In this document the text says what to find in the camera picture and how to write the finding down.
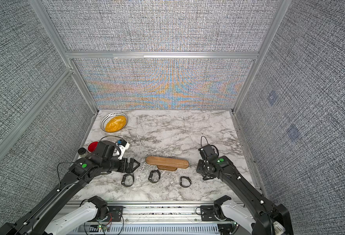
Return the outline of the black chunky watch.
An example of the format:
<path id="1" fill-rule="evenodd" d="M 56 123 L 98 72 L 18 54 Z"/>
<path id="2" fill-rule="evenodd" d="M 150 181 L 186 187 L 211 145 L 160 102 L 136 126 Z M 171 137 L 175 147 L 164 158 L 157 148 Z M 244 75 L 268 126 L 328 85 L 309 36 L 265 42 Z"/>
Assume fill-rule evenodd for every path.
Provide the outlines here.
<path id="1" fill-rule="evenodd" d="M 148 181 L 150 183 L 156 184 L 161 178 L 161 173 L 159 170 L 152 170 L 149 174 Z"/>
<path id="2" fill-rule="evenodd" d="M 123 187 L 129 188 L 132 187 L 134 184 L 135 178 L 133 173 L 127 173 L 123 175 L 121 185 Z"/>

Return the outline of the wooden watch stand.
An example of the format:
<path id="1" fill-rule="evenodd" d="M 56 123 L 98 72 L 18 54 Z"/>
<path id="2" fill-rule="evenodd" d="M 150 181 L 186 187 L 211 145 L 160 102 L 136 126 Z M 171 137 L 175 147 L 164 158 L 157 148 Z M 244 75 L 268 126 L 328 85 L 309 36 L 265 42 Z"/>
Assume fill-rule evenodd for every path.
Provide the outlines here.
<path id="1" fill-rule="evenodd" d="M 148 156 L 146 163 L 155 165 L 159 170 L 176 171 L 178 168 L 186 169 L 189 167 L 187 160 Z"/>

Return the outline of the right white arm base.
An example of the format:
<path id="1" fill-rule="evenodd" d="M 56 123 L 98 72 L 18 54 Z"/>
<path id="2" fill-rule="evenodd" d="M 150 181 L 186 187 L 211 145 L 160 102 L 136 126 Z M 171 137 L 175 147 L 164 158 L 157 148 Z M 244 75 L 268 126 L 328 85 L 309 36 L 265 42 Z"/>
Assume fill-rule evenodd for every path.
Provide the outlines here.
<path id="1" fill-rule="evenodd" d="M 225 195 L 215 200 L 213 202 L 213 210 L 217 219 L 231 219 L 249 233 L 252 233 L 252 225 L 256 223 L 254 217 L 247 209 L 239 206 L 231 197 Z"/>

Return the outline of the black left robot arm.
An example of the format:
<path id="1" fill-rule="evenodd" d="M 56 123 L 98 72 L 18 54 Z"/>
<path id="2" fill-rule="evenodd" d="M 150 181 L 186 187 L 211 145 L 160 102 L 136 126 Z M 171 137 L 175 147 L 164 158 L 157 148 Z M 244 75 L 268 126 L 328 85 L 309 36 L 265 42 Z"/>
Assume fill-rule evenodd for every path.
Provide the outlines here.
<path id="1" fill-rule="evenodd" d="M 49 235 L 48 225 L 67 202 L 95 177 L 102 173 L 120 172 L 132 174 L 140 163 L 119 157 L 123 141 L 98 142 L 96 149 L 73 162 L 57 186 L 33 209 L 14 223 L 5 223 L 0 235 Z"/>

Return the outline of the left white arm base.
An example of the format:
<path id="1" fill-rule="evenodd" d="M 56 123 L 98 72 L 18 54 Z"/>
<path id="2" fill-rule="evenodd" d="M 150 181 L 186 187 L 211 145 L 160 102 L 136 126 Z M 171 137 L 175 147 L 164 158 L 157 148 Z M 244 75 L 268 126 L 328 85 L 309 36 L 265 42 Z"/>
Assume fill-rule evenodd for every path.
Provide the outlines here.
<path id="1" fill-rule="evenodd" d="M 107 202 L 98 196 L 93 196 L 78 209 L 51 222 L 45 229 L 45 233 L 47 235 L 67 235 L 88 221 L 107 219 L 108 214 Z"/>

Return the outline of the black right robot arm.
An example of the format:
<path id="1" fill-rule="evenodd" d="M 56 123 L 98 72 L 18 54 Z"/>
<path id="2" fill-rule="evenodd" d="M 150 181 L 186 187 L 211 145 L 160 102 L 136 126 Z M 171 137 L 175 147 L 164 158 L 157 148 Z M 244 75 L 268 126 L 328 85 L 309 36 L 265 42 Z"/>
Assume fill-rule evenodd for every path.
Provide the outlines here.
<path id="1" fill-rule="evenodd" d="M 293 226 L 288 209 L 276 205 L 254 188 L 226 156 L 219 156 L 214 145 L 198 149 L 199 160 L 196 172 L 203 180 L 217 178 L 225 183 L 243 202 L 239 207 L 229 196 L 213 203 L 214 215 L 219 220 L 231 219 L 252 235 L 292 235 Z"/>

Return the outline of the orange food in bowl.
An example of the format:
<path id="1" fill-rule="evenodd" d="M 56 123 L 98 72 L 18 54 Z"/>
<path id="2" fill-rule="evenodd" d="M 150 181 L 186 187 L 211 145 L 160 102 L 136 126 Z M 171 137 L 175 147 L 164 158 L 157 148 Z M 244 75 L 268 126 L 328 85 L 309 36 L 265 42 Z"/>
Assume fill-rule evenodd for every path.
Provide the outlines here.
<path id="1" fill-rule="evenodd" d="M 127 124 L 127 118 L 125 116 L 113 117 L 105 126 L 105 132 L 114 133 L 123 129 Z"/>

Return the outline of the white patterned bowl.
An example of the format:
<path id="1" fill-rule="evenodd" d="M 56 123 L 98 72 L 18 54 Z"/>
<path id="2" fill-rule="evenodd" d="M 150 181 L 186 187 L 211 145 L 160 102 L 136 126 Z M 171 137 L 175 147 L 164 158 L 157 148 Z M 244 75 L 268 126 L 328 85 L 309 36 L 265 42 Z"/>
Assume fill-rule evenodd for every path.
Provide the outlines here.
<path id="1" fill-rule="evenodd" d="M 105 131 L 105 126 L 106 124 L 113 118 L 113 117 L 116 117 L 116 116 L 125 116 L 127 118 L 127 123 L 128 123 L 128 117 L 126 114 L 122 113 L 122 112 L 113 112 L 113 113 L 110 113 L 108 115 L 106 115 L 100 122 L 100 127 L 101 127 L 101 130 Z"/>

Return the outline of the white mug red inside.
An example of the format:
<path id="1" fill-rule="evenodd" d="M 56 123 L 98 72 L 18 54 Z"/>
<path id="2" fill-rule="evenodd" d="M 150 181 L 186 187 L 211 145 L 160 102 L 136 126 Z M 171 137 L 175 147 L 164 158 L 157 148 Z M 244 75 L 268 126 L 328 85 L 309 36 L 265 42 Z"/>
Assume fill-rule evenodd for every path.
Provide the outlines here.
<path id="1" fill-rule="evenodd" d="M 98 141 L 95 141 L 95 142 L 92 142 L 88 145 L 87 147 L 87 150 L 89 153 L 92 153 L 96 150 L 97 146 L 98 146 L 99 142 Z"/>

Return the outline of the small jar black lid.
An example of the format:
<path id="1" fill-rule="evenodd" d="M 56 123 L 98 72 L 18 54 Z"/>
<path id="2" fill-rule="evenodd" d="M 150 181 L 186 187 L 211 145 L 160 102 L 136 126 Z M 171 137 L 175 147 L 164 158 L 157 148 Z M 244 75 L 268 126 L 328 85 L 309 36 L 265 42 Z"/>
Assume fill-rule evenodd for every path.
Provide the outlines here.
<path id="1" fill-rule="evenodd" d="M 78 153 L 78 156 L 80 157 L 80 158 L 84 158 L 84 157 L 86 157 L 86 155 L 87 155 L 87 150 L 86 150 L 86 148 L 84 148 L 84 147 L 81 147 L 81 148 L 79 148 L 78 150 L 77 150 L 77 153 Z"/>

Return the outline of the aluminium front rail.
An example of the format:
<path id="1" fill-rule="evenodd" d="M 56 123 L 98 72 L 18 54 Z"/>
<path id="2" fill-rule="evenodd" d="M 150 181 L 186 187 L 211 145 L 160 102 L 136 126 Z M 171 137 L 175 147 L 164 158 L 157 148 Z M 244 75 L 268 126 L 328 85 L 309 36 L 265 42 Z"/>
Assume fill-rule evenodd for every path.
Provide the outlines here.
<path id="1" fill-rule="evenodd" d="M 109 206 L 122 206 L 118 224 L 204 224 L 200 206 L 212 201 L 108 201 Z"/>

